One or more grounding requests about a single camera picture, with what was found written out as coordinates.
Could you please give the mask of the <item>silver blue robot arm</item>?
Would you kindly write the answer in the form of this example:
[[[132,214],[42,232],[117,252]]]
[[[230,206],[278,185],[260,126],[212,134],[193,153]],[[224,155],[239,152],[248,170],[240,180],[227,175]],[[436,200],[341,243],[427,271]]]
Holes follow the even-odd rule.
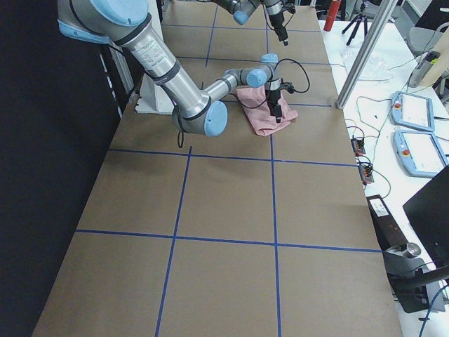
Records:
[[[262,6],[264,16],[269,20],[268,26],[274,30],[278,40],[284,46],[288,45],[287,23],[285,23],[284,13],[289,12],[291,15],[295,15],[296,8],[292,1],[212,0],[212,2],[230,13],[239,25],[246,24],[251,15]]]
[[[147,1],[59,1],[58,24],[66,37],[95,44],[113,41],[129,50],[173,101],[173,122],[181,132],[220,135],[228,116],[221,98],[239,86],[263,86],[264,103],[276,122],[281,122],[279,101],[285,86],[273,53],[263,55],[257,67],[229,70],[201,90],[152,27]]]

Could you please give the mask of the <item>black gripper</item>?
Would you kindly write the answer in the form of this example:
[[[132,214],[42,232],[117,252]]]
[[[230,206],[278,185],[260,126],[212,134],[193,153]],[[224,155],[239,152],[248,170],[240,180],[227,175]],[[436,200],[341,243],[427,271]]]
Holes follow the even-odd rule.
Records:
[[[287,90],[288,93],[294,94],[295,88],[289,81],[277,79],[276,81],[268,81],[264,85],[267,104],[270,105],[270,114],[275,117],[276,123],[280,123],[282,119],[282,108],[279,105],[281,91]]]
[[[272,27],[277,32],[277,37],[284,46],[288,45],[288,33],[284,26],[283,13],[288,11],[291,14],[295,14],[294,3],[275,3],[268,6],[268,16]]]

